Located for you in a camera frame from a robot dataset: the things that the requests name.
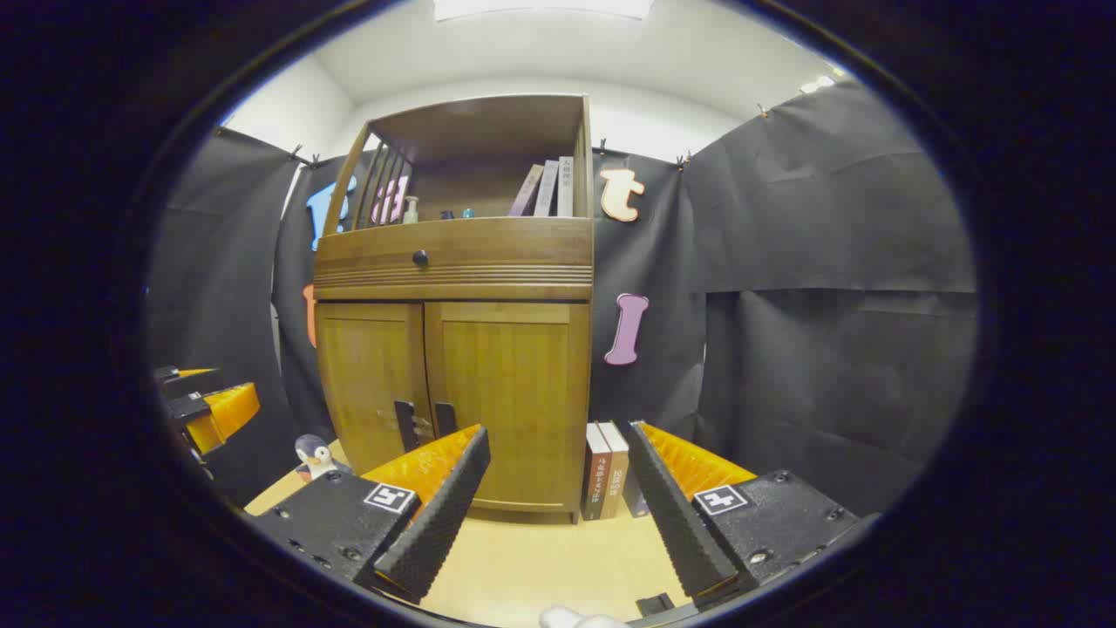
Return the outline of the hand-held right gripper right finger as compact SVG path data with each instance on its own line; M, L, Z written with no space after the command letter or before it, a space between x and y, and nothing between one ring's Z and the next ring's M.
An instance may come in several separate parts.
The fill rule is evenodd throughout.
M646 424L626 426L631 467L684 593L701 611L802 570L860 516L790 470L754 474Z

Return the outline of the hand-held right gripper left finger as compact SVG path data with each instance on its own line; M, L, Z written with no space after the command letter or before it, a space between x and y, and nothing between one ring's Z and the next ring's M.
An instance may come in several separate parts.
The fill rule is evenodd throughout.
M490 460L485 426L471 425L363 476L328 470L254 516L254 526L324 573L419 603Z

